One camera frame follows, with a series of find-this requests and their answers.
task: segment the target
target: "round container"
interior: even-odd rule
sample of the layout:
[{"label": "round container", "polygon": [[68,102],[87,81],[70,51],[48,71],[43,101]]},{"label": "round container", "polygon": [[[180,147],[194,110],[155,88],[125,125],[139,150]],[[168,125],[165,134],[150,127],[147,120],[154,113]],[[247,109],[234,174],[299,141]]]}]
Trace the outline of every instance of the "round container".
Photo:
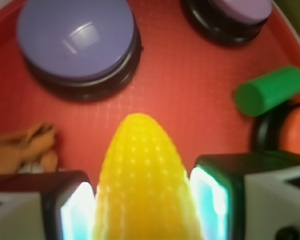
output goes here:
[{"label": "round container", "polygon": [[191,23],[214,40],[240,44],[260,32],[272,11],[270,0],[182,0]]},{"label": "round container", "polygon": [[256,118],[252,151],[287,151],[300,154],[300,103],[290,101]]},{"label": "round container", "polygon": [[279,149],[300,154],[300,107],[284,120],[279,138]]},{"label": "round container", "polygon": [[286,118],[297,109],[300,109],[300,103],[286,101],[256,117],[252,130],[251,150],[280,150],[281,129]]},{"label": "round container", "polygon": [[73,100],[106,97],[125,86],[142,48],[125,0],[28,0],[17,41],[35,78]]},{"label": "round container", "polygon": [[245,115],[259,116],[300,92],[300,70],[282,67],[240,85],[234,100]]}]

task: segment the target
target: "brown toy animal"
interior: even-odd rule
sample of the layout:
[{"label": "brown toy animal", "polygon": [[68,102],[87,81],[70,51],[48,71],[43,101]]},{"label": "brown toy animal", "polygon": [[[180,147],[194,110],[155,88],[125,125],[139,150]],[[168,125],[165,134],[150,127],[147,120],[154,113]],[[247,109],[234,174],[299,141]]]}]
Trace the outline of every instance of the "brown toy animal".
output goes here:
[{"label": "brown toy animal", "polygon": [[56,130],[41,123],[27,130],[0,136],[0,174],[15,174],[22,166],[39,162],[44,172],[57,170],[58,157],[52,146]]}]

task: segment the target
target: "black ring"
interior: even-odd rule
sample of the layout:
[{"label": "black ring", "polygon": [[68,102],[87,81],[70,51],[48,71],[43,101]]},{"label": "black ring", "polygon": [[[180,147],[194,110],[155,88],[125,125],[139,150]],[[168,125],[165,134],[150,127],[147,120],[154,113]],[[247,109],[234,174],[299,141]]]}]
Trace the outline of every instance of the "black ring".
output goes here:
[{"label": "black ring", "polygon": [[184,14],[202,34],[222,44],[242,44],[254,39],[268,19],[244,24],[224,14],[211,0],[181,0]]},{"label": "black ring", "polygon": [[300,103],[291,101],[282,103],[272,110],[258,116],[255,119],[252,136],[252,151],[279,150],[280,133],[288,115],[300,107]]}]

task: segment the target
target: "orange object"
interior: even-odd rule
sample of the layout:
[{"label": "orange object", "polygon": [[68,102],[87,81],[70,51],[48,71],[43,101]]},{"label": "orange object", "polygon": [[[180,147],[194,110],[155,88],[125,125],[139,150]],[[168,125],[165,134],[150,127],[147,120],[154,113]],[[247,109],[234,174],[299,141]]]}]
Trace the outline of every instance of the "orange object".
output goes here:
[{"label": "orange object", "polygon": [[293,110],[284,121],[279,149],[300,154],[300,107]]},{"label": "orange object", "polygon": [[102,164],[93,239],[202,239],[187,172],[148,115],[128,115]]},{"label": "orange object", "polygon": [[51,149],[56,130],[41,123],[26,130],[0,135],[0,174],[14,174],[23,165],[40,162],[44,172],[57,170],[58,157]]}]

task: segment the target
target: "purple button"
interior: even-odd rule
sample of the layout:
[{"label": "purple button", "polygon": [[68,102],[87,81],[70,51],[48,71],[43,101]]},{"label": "purple button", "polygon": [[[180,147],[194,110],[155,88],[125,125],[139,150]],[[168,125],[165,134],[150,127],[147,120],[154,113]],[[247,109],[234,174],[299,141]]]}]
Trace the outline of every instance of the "purple button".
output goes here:
[{"label": "purple button", "polygon": [[272,11],[271,0],[212,0],[212,2],[228,17],[248,25],[267,19]]},{"label": "purple button", "polygon": [[125,0],[28,0],[17,40],[41,70],[85,82],[109,74],[126,58],[134,25]]}]

